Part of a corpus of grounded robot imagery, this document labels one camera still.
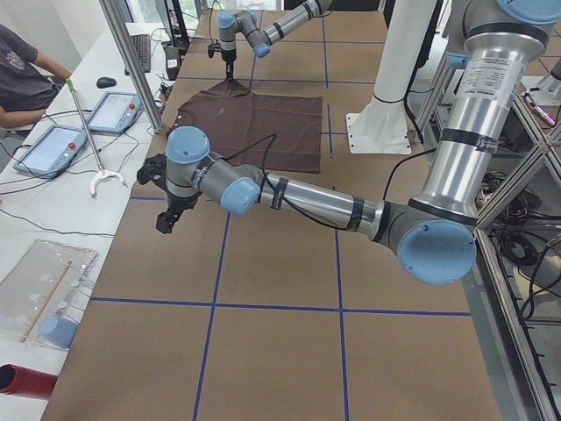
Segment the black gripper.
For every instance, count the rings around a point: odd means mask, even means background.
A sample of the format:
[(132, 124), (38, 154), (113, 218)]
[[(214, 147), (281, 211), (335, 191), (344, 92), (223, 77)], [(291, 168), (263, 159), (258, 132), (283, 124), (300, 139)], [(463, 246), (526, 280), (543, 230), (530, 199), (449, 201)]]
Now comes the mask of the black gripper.
[(237, 49), (222, 50), (222, 58), (225, 62), (226, 80), (234, 82), (234, 62), (237, 59)]
[(182, 213), (194, 209), (199, 197), (199, 192), (187, 197), (167, 193), (167, 210), (157, 216), (156, 230), (161, 233), (172, 233)]

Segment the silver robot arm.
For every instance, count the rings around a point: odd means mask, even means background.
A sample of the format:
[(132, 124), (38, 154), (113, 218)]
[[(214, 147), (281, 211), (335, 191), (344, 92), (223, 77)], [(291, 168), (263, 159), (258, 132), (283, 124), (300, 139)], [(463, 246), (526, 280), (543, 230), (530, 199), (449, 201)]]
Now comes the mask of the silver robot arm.
[(421, 282), (440, 285), (461, 279), (476, 260), (471, 229), (479, 185), (523, 72), (545, 51), (559, 19), (557, 1), (453, 5), (449, 47), (465, 52), (467, 63), (423, 190), (407, 204), (373, 203), (260, 167), (234, 167), (211, 152), (202, 130), (183, 126), (171, 131), (160, 158), (159, 184), (167, 194), (167, 209), (158, 216), (157, 229), (171, 232), (200, 196), (237, 216), (263, 203), (329, 228), (363, 233), (391, 249)]
[(208, 56), (221, 54), (225, 63), (225, 80), (234, 82), (234, 64), (237, 59), (237, 35), (241, 33), (254, 55), (264, 58), (272, 46), (313, 18), (320, 18), (332, 6), (328, 0), (308, 0), (295, 7), (265, 29), (259, 29), (253, 11), (221, 11), (217, 18), (218, 40), (208, 47)]

